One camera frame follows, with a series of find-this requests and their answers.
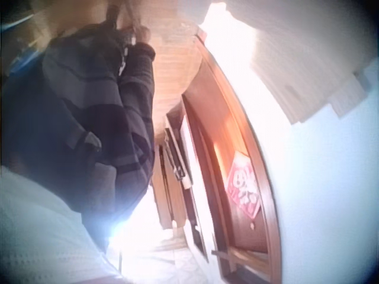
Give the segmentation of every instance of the hand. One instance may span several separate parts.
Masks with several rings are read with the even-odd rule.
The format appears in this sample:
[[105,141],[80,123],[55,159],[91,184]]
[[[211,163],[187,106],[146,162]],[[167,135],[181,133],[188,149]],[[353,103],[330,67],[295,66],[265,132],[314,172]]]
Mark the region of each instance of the hand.
[[152,36],[152,33],[150,32],[150,30],[143,25],[140,25],[138,27],[134,27],[134,33],[136,34],[136,42],[137,43],[148,44],[150,41],[150,38]]

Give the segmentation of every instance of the white wall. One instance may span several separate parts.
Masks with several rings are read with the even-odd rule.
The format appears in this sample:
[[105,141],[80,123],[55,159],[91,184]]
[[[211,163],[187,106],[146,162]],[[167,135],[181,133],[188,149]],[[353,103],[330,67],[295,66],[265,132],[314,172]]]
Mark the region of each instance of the white wall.
[[290,125],[249,67],[256,32],[205,20],[206,45],[235,89],[256,133],[276,199],[283,283],[361,283],[377,261],[379,107],[375,86],[343,118],[326,105]]

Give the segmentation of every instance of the white fabric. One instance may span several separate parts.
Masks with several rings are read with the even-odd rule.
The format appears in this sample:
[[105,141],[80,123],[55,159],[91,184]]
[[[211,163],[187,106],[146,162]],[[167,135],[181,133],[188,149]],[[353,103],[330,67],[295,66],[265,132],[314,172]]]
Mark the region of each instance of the white fabric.
[[118,275],[73,212],[42,186],[1,167],[0,268],[12,283],[66,284]]

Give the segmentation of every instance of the tiled floor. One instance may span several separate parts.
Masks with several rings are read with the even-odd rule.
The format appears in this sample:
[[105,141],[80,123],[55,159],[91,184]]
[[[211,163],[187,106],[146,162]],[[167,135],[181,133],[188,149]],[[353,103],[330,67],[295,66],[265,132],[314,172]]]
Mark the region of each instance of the tiled floor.
[[135,284],[208,284],[188,248],[123,259],[122,273]]

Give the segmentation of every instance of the man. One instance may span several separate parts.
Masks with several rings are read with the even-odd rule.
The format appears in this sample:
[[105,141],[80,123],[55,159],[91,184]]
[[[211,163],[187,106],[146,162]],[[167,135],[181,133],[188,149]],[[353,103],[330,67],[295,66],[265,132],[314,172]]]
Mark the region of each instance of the man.
[[150,31],[106,21],[55,38],[9,78],[2,96],[2,165],[39,183],[82,214],[105,251],[152,175]]

